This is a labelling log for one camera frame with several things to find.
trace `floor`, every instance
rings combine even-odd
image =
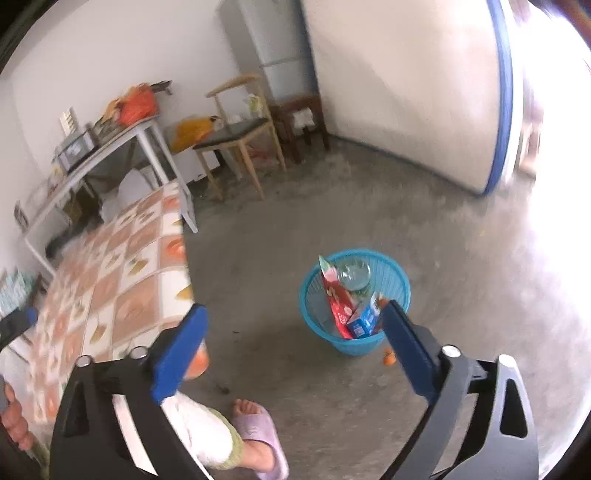
[[[298,307],[318,254],[370,248],[406,270],[410,316],[440,343],[474,358],[517,359],[540,469],[555,462],[591,407],[590,234],[579,221],[588,219],[586,189],[568,179],[564,192],[584,194],[575,199],[517,177],[481,198],[360,145],[302,149],[304,164],[261,176],[265,201],[247,176],[228,175],[223,203],[210,192],[196,198],[200,232],[186,245],[196,301],[210,315],[211,367],[183,391],[225,414],[236,397],[264,405],[290,478],[379,478],[425,402],[398,364],[383,366],[382,348],[344,356],[308,329]],[[240,469],[213,475],[250,478]]]

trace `orange plastic bag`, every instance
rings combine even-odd
[[[154,92],[147,83],[131,87],[121,99],[121,113],[119,123],[130,127],[147,116],[158,113],[158,104]]]

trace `stool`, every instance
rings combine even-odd
[[[302,134],[296,137],[291,126],[292,113],[304,108],[309,108],[312,111],[316,127],[312,130],[310,130],[308,127],[303,127]],[[296,145],[296,140],[299,137],[304,137],[304,142],[306,142],[306,145],[312,145],[310,134],[319,132],[322,135],[324,149],[327,151],[330,150],[329,134],[326,131],[326,124],[324,123],[322,102],[320,100],[320,95],[317,93],[295,95],[283,99],[278,103],[270,103],[269,110],[275,123],[281,123],[283,125],[283,130],[285,131],[287,140],[281,140],[289,144],[291,158],[295,163],[301,163],[300,152],[298,151]]]

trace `purple slipper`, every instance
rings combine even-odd
[[[290,474],[290,468],[287,465],[287,458],[285,458],[283,448],[281,448],[281,444],[279,443],[275,424],[269,412],[260,405],[258,406],[261,409],[261,413],[235,416],[232,424],[242,440],[264,442],[271,447],[275,454],[275,467],[273,470],[268,473],[257,472],[257,477],[261,480],[285,480]]]

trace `white refrigerator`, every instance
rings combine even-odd
[[[220,19],[242,73],[259,73],[269,100],[315,92],[299,0],[224,0]]]

